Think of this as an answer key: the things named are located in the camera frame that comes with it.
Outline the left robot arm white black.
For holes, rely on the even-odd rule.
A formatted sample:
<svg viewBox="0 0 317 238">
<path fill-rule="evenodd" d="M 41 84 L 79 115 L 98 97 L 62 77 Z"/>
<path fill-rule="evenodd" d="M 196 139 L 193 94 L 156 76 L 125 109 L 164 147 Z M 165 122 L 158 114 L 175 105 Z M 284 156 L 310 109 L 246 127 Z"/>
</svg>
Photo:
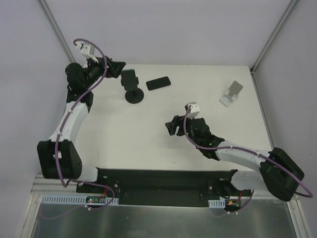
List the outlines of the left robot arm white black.
<svg viewBox="0 0 317 238">
<path fill-rule="evenodd" d="M 87 181 L 88 188 L 94 193 L 104 189 L 105 181 L 98 176 L 98 169 L 83 165 L 74 142 L 91 110 L 93 87 L 103 78 L 118 78 L 125 65 L 123 61 L 105 57 L 88 59 L 86 67 L 71 63 L 65 68 L 68 85 L 64 114 L 49 139 L 37 145 L 44 178 L 60 179 L 63 186 L 70 180 Z"/>
</svg>

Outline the teal-edged black smartphone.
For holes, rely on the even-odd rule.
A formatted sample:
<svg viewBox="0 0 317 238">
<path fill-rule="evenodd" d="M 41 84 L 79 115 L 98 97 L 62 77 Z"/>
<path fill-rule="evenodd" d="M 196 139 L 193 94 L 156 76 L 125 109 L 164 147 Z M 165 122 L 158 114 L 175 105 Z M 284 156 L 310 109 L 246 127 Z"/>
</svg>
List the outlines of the teal-edged black smartphone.
<svg viewBox="0 0 317 238">
<path fill-rule="evenodd" d="M 126 69 L 121 72 L 121 85 L 125 91 L 133 91 L 138 88 L 135 70 Z"/>
</svg>

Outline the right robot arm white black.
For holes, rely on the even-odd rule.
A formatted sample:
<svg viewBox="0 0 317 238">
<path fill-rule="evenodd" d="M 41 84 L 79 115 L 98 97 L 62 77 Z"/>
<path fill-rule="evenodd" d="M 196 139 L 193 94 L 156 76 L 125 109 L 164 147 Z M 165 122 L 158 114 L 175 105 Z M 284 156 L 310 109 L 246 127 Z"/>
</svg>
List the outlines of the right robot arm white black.
<svg viewBox="0 0 317 238">
<path fill-rule="evenodd" d="M 165 123 L 165 127 L 171 136 L 186 136 L 208 159 L 250 169 L 250 181 L 239 182 L 238 179 L 246 174 L 236 172 L 223 183 L 223 191 L 227 195 L 233 196 L 245 189 L 267 190 L 282 201 L 290 201 L 305 176 L 283 149 L 275 147 L 271 151 L 256 151 L 240 147 L 212 134 L 203 118 L 174 116 L 172 121 Z"/>
</svg>

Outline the black round-base phone stand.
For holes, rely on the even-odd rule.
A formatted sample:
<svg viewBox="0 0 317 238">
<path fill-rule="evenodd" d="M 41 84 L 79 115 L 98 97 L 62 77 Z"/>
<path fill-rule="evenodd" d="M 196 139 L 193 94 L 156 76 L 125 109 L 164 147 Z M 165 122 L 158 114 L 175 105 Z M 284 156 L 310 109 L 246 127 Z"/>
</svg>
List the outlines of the black round-base phone stand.
<svg viewBox="0 0 317 238">
<path fill-rule="evenodd" d="M 144 92 L 139 87 L 136 90 L 133 90 L 133 91 L 126 91 L 125 99 L 126 99 L 127 102 L 129 102 L 131 104 L 140 103 L 144 99 Z"/>
</svg>

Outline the black phone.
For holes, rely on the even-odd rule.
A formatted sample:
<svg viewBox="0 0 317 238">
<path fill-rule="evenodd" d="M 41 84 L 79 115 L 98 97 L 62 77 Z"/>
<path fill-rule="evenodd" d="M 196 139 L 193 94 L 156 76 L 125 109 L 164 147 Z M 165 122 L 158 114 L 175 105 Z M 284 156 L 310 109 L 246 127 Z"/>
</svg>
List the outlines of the black phone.
<svg viewBox="0 0 317 238">
<path fill-rule="evenodd" d="M 149 91 L 157 90 L 170 85 L 171 81 L 168 76 L 160 77 L 146 82 L 146 86 Z"/>
</svg>

